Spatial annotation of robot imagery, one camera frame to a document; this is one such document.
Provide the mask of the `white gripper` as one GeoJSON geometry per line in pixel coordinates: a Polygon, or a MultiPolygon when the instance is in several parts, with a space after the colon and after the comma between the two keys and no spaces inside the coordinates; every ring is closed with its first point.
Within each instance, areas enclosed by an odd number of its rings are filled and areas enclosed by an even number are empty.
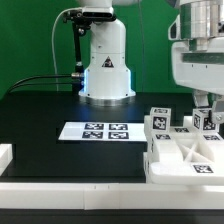
{"type": "Polygon", "coordinates": [[[171,55],[175,83],[196,89],[193,91],[193,101],[197,108],[208,108],[207,92],[214,93],[210,120],[214,124],[223,124],[224,38],[210,39],[208,49],[200,52],[190,51],[186,41],[175,42],[171,55]]]}

